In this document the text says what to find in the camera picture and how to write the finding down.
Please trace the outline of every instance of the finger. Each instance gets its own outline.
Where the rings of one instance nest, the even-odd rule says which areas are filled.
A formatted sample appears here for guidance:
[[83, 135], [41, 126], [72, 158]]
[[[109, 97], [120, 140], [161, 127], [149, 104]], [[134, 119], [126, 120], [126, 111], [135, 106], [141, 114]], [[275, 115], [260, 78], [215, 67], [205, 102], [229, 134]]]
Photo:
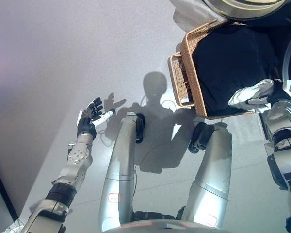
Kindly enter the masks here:
[[121, 107], [124, 103], [126, 103], [126, 99], [122, 99], [121, 101], [114, 104], [114, 108]]
[[96, 112], [99, 112], [101, 109], [103, 109], [102, 106], [99, 106], [97, 109], [96, 109]]
[[93, 103], [97, 103], [97, 102], [101, 102], [101, 99], [100, 99], [100, 97], [97, 97], [96, 99], [94, 99], [94, 101], [93, 101]]
[[99, 100], [99, 101], [96, 101], [95, 102], [95, 107], [97, 108], [99, 105], [101, 105], [102, 104], [102, 101], [101, 100]]
[[114, 98], [114, 92], [110, 93], [110, 95], [108, 96], [108, 99], [113, 99]]
[[89, 109], [94, 110], [95, 106], [93, 103], [90, 103], [90, 105], [88, 106]]

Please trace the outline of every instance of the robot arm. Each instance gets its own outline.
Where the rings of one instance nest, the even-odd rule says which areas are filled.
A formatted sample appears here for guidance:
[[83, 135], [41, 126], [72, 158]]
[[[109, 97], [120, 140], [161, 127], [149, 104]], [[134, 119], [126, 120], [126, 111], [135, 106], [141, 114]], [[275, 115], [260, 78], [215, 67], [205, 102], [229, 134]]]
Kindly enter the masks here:
[[68, 214], [75, 194], [80, 189], [87, 169], [91, 165], [92, 142], [96, 137], [95, 126], [106, 121], [115, 112], [101, 114], [100, 98], [81, 111], [77, 121], [77, 141], [68, 147], [68, 160], [53, 187], [30, 216], [21, 233], [64, 233], [62, 223]]
[[291, 233], [291, 101], [274, 103], [265, 123], [271, 148], [267, 161], [273, 180], [281, 190], [289, 192], [290, 217], [286, 220], [286, 229]]

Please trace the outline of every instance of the dark towel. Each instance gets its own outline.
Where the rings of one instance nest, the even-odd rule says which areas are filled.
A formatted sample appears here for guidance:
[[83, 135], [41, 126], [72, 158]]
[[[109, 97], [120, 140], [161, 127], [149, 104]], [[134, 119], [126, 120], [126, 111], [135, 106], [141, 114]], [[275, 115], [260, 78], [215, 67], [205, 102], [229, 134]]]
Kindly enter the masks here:
[[239, 89], [268, 78], [277, 58], [267, 34], [244, 25], [211, 32], [193, 52], [193, 61], [208, 113], [229, 108]]

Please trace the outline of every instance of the metallic surface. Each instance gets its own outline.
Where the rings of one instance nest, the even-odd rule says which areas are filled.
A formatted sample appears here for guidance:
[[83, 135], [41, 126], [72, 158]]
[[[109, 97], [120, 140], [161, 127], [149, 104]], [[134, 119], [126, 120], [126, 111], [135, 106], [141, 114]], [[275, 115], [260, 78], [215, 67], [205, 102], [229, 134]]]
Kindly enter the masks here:
[[86, 171], [93, 161], [91, 156], [92, 142], [93, 137], [90, 134], [78, 136], [76, 144], [68, 155], [66, 165], [53, 183], [67, 183], [75, 187], [76, 191], [79, 190], [85, 179]]
[[124, 224], [107, 233], [227, 233], [216, 228], [183, 220], [145, 220]]
[[291, 130], [291, 103], [285, 100], [274, 103], [265, 118], [265, 123], [271, 141], [277, 132]]
[[102, 232], [131, 221], [136, 120], [135, 113], [127, 113], [113, 148], [100, 202]]
[[232, 163], [232, 135], [215, 124], [205, 155], [192, 183], [182, 220], [220, 228], [223, 223]]
[[258, 1], [247, 0], [203, 0], [211, 9], [232, 19], [254, 19], [271, 14], [289, 0]]
[[56, 233], [61, 223], [50, 218], [38, 216], [41, 211], [49, 211], [61, 215], [68, 212], [68, 207], [54, 200], [43, 199], [28, 219], [21, 233]]

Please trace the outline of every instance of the wicker basket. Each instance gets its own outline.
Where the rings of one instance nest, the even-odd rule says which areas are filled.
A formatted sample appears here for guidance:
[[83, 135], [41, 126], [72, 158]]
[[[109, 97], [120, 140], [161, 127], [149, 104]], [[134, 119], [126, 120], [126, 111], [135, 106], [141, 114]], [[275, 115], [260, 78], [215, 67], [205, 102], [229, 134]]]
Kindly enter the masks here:
[[[218, 118], [225, 118], [225, 117], [231, 117], [236, 115], [241, 115], [244, 113], [252, 113], [252, 112], [242, 112], [237, 114], [230, 114], [230, 115], [224, 115], [224, 116], [208, 116], [203, 94], [199, 85], [197, 72], [195, 70], [194, 61], [192, 59], [192, 54], [195, 50], [195, 48], [198, 46], [198, 42], [201, 41], [203, 38], [205, 38], [209, 33], [211, 33], [213, 30], [222, 27], [223, 25], [228, 24], [229, 21], [223, 21], [220, 23], [216, 23], [216, 20], [213, 22], [204, 24], [193, 31], [188, 32], [185, 37], [183, 38], [183, 41], [181, 43], [181, 52], [173, 54], [169, 58], [169, 67], [175, 98], [178, 105], [183, 107], [183, 104], [181, 103], [181, 99], [183, 99], [183, 96], [188, 96], [189, 94], [183, 94], [185, 90], [190, 90], [190, 93], [193, 98], [193, 103], [187, 103], [185, 107], [191, 106], [194, 104], [196, 113], [199, 117], [206, 118], [206, 119], [218, 119]], [[175, 59], [177, 60], [181, 59], [183, 62], [183, 65], [185, 67], [181, 69], [179, 65], [175, 62]], [[189, 87], [183, 87], [181, 85], [181, 82], [183, 82], [184, 77], [188, 79]]]
[[193, 107], [193, 97], [180, 52], [171, 55], [168, 65], [176, 103], [183, 108]]

